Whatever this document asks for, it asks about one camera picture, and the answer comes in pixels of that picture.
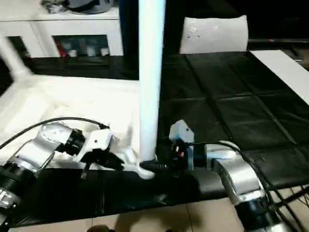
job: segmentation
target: black table surface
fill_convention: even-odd
[[[25,63],[38,74],[138,80],[134,57],[35,58]],[[158,148],[180,119],[195,132],[196,141],[236,143],[278,188],[309,183],[309,106],[249,52],[164,57]],[[166,155],[164,149],[159,151],[159,156]],[[129,172],[90,171],[82,181],[80,174],[80,170],[43,170],[11,226],[225,196],[219,176],[205,168],[152,180]]]

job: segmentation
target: robotic arm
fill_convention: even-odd
[[[172,153],[175,155],[172,162],[145,161],[140,163],[139,168],[151,173],[192,170],[194,147],[191,144],[194,142],[194,133],[180,120],[171,126],[169,139],[173,143]],[[48,165],[56,151],[68,153],[76,162],[86,163],[81,178],[85,178],[91,163],[124,170],[125,162],[110,152],[112,143],[112,132],[108,127],[95,130],[85,138],[80,130],[61,123],[43,125],[37,136],[23,144],[0,169],[0,225],[5,227],[8,224],[8,217],[21,203],[40,170]],[[276,212],[269,209],[268,198],[260,180],[237,152],[238,147],[230,142],[221,142],[220,145],[208,144],[204,148],[204,166],[219,174],[246,231],[290,231]]]
[[[194,166],[194,133],[180,120],[171,126],[169,138],[173,142],[173,153],[178,168],[192,170]],[[289,232],[273,209],[269,208],[266,192],[251,165],[237,152],[239,148],[231,143],[207,144],[204,147],[204,163],[208,170],[216,172],[222,181],[227,195],[234,205],[237,215],[248,232]],[[157,161],[141,164],[146,169],[175,170],[174,165],[160,164]]]
[[[108,127],[95,130],[85,138],[80,130],[58,122],[43,125],[37,136],[24,143],[0,168],[0,225],[7,225],[7,217],[21,203],[56,151],[86,163],[81,178],[85,178],[91,163],[122,170],[124,162],[110,152],[111,144],[112,132]]]

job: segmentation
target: white cabinet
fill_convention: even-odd
[[[101,14],[48,14],[41,0],[0,0],[0,33],[19,36],[29,56],[123,55],[119,7]]]
[[[6,37],[19,37],[19,46],[25,47],[30,57],[45,57],[44,49],[39,39],[33,33],[31,22],[29,21],[12,21],[0,22],[0,33]]]
[[[93,49],[94,55],[102,48],[108,48],[112,56],[123,55],[119,20],[33,21],[32,27],[48,57],[59,57],[59,46],[77,50],[77,55],[85,55],[86,48]]]

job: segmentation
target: white pillar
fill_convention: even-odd
[[[155,158],[166,0],[139,0],[140,157]]]
[[[8,66],[14,81],[31,75],[30,70],[24,65],[10,41],[0,34],[0,57]]]

